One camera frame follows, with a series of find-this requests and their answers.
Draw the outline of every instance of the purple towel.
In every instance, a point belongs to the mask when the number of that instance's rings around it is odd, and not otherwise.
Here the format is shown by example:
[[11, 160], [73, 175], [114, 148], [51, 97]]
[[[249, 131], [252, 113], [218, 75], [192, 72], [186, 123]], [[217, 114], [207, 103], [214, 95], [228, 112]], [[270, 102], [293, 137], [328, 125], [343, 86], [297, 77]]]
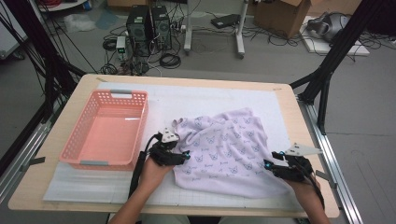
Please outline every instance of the purple towel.
[[262, 123], [251, 109], [179, 119], [173, 124], [180, 137], [174, 151], [191, 152], [191, 158], [174, 169], [178, 186], [249, 198], [288, 192], [282, 180], [264, 169], [263, 159], [272, 160], [272, 156]]

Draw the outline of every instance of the lavender cloth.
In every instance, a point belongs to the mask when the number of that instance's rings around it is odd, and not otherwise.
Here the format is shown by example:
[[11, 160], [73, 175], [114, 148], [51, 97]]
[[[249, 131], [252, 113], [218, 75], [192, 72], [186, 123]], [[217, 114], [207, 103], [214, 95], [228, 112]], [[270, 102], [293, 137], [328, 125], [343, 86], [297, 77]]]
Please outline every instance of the lavender cloth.
[[191, 152], [188, 161], [174, 168], [178, 186], [248, 198], [288, 192], [282, 180], [264, 169], [263, 159], [272, 160], [267, 135], [249, 108], [173, 124], [180, 137], [174, 151]]

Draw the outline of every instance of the white mat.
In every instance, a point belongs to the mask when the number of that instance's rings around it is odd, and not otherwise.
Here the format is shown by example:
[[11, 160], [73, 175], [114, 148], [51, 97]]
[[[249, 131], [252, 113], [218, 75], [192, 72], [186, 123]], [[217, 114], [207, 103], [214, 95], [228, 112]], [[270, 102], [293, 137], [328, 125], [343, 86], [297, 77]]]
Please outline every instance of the white mat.
[[[300, 28], [300, 34], [303, 37], [306, 48], [310, 53], [327, 54], [330, 51], [329, 43], [323, 40], [315, 31], [307, 31], [306, 25], [309, 20], [313, 20], [313, 17], [306, 16], [304, 23]], [[359, 55], [368, 56], [370, 52], [361, 45], [360, 41], [356, 41], [355, 46], [353, 46], [347, 55]]]
[[[173, 119], [195, 118], [201, 115], [250, 107], [255, 116], [262, 119], [268, 135], [268, 148], [286, 150], [290, 140], [286, 132], [276, 95], [271, 91], [245, 91], [179, 86], [156, 86], [124, 83], [100, 84], [99, 89], [143, 90], [148, 92], [148, 120], [142, 138], [144, 149], [149, 138], [165, 127], [171, 127]], [[83, 171], [60, 163], [49, 184], [45, 201], [125, 203], [132, 172]], [[172, 173], [165, 177], [151, 195], [148, 204], [230, 206], [259, 208], [300, 209], [294, 196], [285, 195], [273, 199], [251, 200], [230, 195], [181, 189], [175, 185]]]

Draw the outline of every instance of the black metal frame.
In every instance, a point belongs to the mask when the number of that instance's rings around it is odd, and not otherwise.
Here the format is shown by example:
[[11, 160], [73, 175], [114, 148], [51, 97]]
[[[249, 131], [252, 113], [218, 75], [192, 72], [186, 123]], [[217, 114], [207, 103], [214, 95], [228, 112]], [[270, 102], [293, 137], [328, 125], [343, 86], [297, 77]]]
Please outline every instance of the black metal frame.
[[383, 3], [384, 0], [362, 0], [344, 30], [335, 39], [331, 50], [319, 68], [310, 75], [290, 84], [295, 89], [308, 83], [305, 90], [298, 94], [299, 100], [308, 105], [312, 105], [320, 93], [317, 124], [322, 134], [326, 134], [324, 125], [332, 74], [355, 45], [365, 27], [379, 12]]

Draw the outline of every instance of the box flap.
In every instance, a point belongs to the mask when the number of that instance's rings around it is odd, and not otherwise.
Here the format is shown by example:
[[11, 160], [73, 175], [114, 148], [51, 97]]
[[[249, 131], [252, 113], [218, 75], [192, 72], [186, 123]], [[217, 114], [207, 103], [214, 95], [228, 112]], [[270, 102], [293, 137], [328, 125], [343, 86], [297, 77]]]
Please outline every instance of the box flap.
[[[298, 5], [300, 5], [300, 3], [301, 3], [303, 0], [281, 0], [281, 1], [284, 2], [284, 3], [287, 3], [287, 4], [290, 4], [290, 5], [292, 5], [292, 6], [297, 7]], [[310, 0], [312, 6], [314, 6], [314, 5], [316, 5], [317, 3], [322, 2], [322, 1], [323, 1], [323, 0]]]

